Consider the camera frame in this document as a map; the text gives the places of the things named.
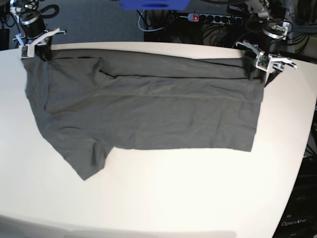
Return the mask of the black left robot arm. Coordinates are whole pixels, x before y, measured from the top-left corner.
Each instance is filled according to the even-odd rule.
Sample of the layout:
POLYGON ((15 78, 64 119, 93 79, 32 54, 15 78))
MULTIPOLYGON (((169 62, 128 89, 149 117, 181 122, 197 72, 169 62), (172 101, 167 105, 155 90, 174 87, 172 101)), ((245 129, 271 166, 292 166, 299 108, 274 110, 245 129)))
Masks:
POLYGON ((234 0, 227 9, 243 18, 246 33, 235 40, 232 47, 246 49, 245 56, 252 67, 250 79, 262 76, 267 87, 286 66, 297 68, 291 58, 273 49, 287 40, 294 28, 287 17, 287 8, 279 0, 234 0))

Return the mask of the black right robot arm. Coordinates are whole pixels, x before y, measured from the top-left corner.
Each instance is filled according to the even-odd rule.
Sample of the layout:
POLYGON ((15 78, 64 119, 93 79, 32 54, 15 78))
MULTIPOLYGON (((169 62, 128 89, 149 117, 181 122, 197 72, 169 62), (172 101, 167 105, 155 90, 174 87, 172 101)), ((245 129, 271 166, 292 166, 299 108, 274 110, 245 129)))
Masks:
POLYGON ((59 14, 59 6, 50 4, 39 9, 38 0, 11 0, 10 13, 22 28, 24 34, 17 34, 13 41, 17 43, 22 59, 39 57, 43 61, 52 58, 52 40, 54 35, 66 34, 65 30, 55 28, 50 30, 45 24, 59 14))

